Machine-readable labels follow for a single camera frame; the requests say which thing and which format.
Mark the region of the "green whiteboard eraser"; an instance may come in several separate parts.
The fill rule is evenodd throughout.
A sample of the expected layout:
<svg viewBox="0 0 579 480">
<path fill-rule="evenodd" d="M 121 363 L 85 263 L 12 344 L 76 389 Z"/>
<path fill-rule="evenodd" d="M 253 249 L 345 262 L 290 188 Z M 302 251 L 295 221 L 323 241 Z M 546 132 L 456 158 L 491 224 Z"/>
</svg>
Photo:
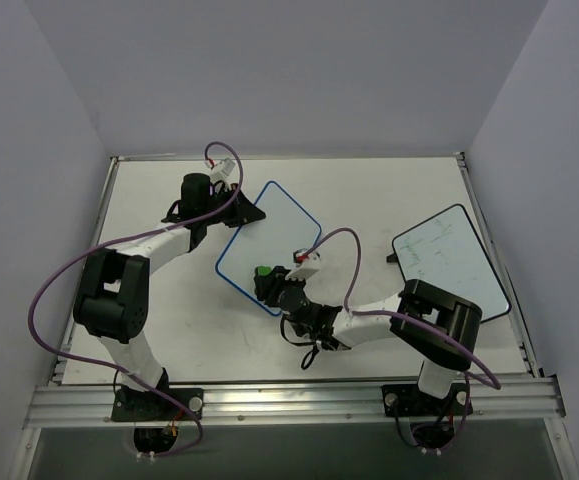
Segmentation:
<svg viewBox="0 0 579 480">
<path fill-rule="evenodd" d="M 271 273 L 272 268 L 268 266 L 259 266 L 255 270 L 256 276 L 267 276 Z"/>
</svg>

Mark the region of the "blue framed whiteboard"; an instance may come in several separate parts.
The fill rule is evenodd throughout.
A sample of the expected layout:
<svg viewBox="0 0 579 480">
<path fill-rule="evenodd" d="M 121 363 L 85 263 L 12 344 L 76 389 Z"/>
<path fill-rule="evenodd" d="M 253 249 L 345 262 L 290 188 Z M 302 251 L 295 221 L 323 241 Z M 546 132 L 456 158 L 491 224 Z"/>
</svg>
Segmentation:
<svg viewBox="0 0 579 480">
<path fill-rule="evenodd" d="M 219 255 L 215 272 L 265 313 L 280 310 L 264 305 L 254 293 L 254 270 L 259 266 L 289 268 L 293 253 L 312 247 L 322 226 L 279 183 L 267 182 L 253 202 L 265 218 L 236 230 Z"/>
</svg>

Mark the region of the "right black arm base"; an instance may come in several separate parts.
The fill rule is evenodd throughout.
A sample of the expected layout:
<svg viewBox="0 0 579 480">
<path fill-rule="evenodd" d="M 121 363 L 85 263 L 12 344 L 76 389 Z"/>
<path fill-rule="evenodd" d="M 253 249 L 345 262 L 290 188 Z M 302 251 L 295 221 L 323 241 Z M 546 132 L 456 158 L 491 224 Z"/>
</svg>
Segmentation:
<svg viewBox="0 0 579 480">
<path fill-rule="evenodd" d="M 473 413 L 468 383 L 452 385 L 441 399 L 421 392 L 416 384 L 386 384 L 381 394 L 384 414 L 394 420 L 400 440 L 423 455 L 440 456 Z"/>
</svg>

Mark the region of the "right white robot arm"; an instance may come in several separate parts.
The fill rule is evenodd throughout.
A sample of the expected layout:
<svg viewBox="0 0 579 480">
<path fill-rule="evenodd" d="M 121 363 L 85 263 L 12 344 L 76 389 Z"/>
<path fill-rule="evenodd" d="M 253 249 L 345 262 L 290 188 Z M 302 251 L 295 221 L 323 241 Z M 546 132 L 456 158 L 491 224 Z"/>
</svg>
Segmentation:
<svg viewBox="0 0 579 480">
<path fill-rule="evenodd" d="M 320 351 L 346 351 L 397 337 L 424 357 L 413 400 L 424 412 L 438 411 L 449 400 L 454 378 L 475 361 L 473 351 L 482 309 L 422 280 L 408 280 L 384 301 L 347 311 L 311 301 L 304 279 L 291 279 L 284 267 L 254 270 L 254 292 L 267 307 L 280 310 L 280 332 L 291 327 L 295 346 L 312 349 L 301 364 L 308 369 Z"/>
</svg>

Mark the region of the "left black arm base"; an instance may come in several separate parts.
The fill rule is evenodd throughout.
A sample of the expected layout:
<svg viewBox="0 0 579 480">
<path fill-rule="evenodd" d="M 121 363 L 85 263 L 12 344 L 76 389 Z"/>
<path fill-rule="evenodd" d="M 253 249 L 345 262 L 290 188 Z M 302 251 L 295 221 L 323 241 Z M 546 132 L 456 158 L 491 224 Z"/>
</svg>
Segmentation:
<svg viewBox="0 0 579 480">
<path fill-rule="evenodd" d="M 135 454 L 151 458 L 173 456 L 202 440 L 204 391 L 200 388 L 163 391 L 165 398 L 126 386 L 115 391 L 110 420 L 130 427 L 128 446 Z"/>
</svg>

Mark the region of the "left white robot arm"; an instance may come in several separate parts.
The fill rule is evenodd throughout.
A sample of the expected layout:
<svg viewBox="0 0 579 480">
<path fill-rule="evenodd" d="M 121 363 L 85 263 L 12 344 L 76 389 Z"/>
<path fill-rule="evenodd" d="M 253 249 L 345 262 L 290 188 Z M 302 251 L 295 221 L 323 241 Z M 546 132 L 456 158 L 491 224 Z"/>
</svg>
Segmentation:
<svg viewBox="0 0 579 480">
<path fill-rule="evenodd" d="M 148 419 L 163 417 L 171 405 L 168 374 L 144 333 L 150 277 L 172 260 L 192 252 L 208 228 L 239 228 L 266 218 L 236 184 L 201 173 L 183 177 L 180 198 L 157 225 L 157 234 L 101 248 L 88 255 L 73 317 L 97 338 L 121 367 L 122 387 L 135 391 L 135 408 Z"/>
</svg>

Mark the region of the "black framed whiteboard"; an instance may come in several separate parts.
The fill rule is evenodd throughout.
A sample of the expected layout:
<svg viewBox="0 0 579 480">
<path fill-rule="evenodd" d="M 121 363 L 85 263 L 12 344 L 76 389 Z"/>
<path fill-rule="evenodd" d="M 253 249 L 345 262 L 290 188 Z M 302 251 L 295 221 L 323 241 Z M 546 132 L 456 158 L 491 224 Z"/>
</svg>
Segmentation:
<svg viewBox="0 0 579 480">
<path fill-rule="evenodd" d="M 484 322 L 511 310 L 510 300 L 465 207 L 454 204 L 396 235 L 386 262 L 477 304 Z"/>
</svg>

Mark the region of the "aluminium mounting rail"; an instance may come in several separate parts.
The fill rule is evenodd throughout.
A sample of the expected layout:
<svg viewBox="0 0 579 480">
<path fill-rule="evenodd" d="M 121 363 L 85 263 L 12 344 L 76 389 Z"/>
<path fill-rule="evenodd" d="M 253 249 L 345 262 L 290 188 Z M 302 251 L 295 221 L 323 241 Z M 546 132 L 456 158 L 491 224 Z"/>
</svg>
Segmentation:
<svg viewBox="0 0 579 480">
<path fill-rule="evenodd" d="M 505 376 L 472 388 L 464 429 L 441 454 L 402 442 L 381 381 L 204 386 L 204 437 L 157 460 L 129 450 L 107 386 L 38 389 L 15 479 L 575 479 L 556 381 Z"/>
</svg>

